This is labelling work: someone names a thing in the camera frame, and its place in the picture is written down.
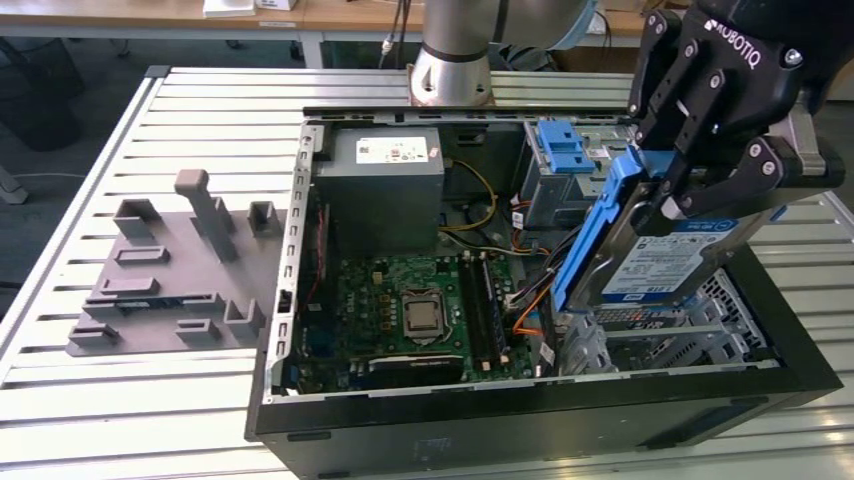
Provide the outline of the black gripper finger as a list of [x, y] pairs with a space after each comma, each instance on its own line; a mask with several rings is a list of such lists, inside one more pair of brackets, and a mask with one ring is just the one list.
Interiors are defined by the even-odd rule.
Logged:
[[717, 133], [716, 107], [729, 83], [725, 71], [709, 70], [709, 145], [673, 149], [656, 195], [657, 214], [671, 220], [741, 218], [838, 187], [846, 176], [843, 160], [815, 134], [804, 94], [779, 122]]
[[709, 145], [711, 44], [696, 8], [657, 9], [645, 18], [628, 107], [643, 150], [701, 150]]

